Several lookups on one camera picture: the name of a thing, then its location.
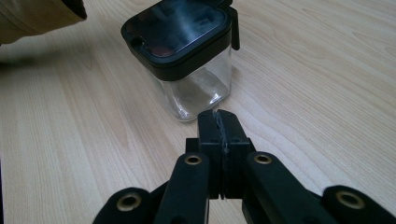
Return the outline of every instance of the jar lid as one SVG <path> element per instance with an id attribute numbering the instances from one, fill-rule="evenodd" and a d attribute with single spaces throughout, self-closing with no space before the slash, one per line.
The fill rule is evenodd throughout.
<path id="1" fill-rule="evenodd" d="M 199 0 L 162 0 L 121 33 L 132 54 L 164 81 L 182 79 L 231 43 L 230 15 Z"/>

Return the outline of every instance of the jar body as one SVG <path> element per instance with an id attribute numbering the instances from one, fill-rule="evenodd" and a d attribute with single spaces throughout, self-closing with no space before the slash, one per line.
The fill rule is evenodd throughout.
<path id="1" fill-rule="evenodd" d="M 216 106 L 230 93 L 231 70 L 231 48 L 228 47 L 180 80 L 159 80 L 170 113 L 180 121 L 189 121 Z"/>

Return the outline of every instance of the tabletop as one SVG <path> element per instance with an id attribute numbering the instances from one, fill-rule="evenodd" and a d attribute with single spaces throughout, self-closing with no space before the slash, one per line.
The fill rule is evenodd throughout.
<path id="1" fill-rule="evenodd" d="M 85 0 L 88 19 L 0 47 L 6 223 L 92 223 L 116 191 L 167 181 L 197 122 L 172 118 L 121 26 L 154 0 Z M 235 113 L 309 190 L 346 185 L 396 215 L 396 3 L 234 1 Z M 209 223 L 246 223 L 239 200 Z"/>

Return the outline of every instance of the brown sleeve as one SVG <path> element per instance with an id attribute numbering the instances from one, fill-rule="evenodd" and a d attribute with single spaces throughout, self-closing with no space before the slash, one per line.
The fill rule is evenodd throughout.
<path id="1" fill-rule="evenodd" d="M 1 0 L 0 44 L 84 21 L 82 0 Z"/>

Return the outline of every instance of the transparent container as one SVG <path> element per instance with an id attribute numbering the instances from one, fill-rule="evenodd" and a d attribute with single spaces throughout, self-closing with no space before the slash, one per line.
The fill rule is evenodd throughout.
<path id="1" fill-rule="evenodd" d="M 171 114 L 188 121 L 230 93 L 237 28 L 236 10 L 223 1 L 162 0 L 125 22 L 121 34 L 160 81 Z"/>
<path id="2" fill-rule="evenodd" d="M 181 80 L 159 80 L 169 111 L 176 119 L 189 121 L 216 106 L 230 93 L 231 66 L 231 48 L 228 47 Z"/>

